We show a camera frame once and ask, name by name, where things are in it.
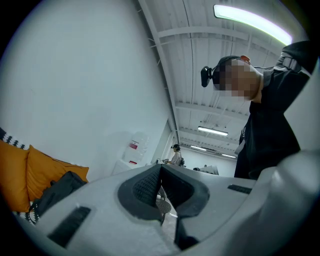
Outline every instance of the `black jacket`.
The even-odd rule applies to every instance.
[[[309,73],[317,61],[310,41],[283,48]],[[257,179],[261,171],[276,166],[285,157],[300,150],[284,112],[301,92],[309,77],[292,70],[263,73],[261,103],[251,102],[250,116],[240,137],[245,145],[238,155],[234,177]]]

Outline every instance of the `man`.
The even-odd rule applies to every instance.
[[[172,157],[171,161],[166,161],[165,164],[171,164],[175,166],[180,166],[181,165],[181,152],[180,152],[180,146],[179,144],[174,144],[171,147],[174,151],[174,156]]]
[[[244,55],[219,61],[212,74],[214,87],[251,101],[234,177],[257,179],[263,169],[300,150],[284,112],[305,86],[317,57],[311,42],[302,41],[284,47],[275,67],[263,73]]]

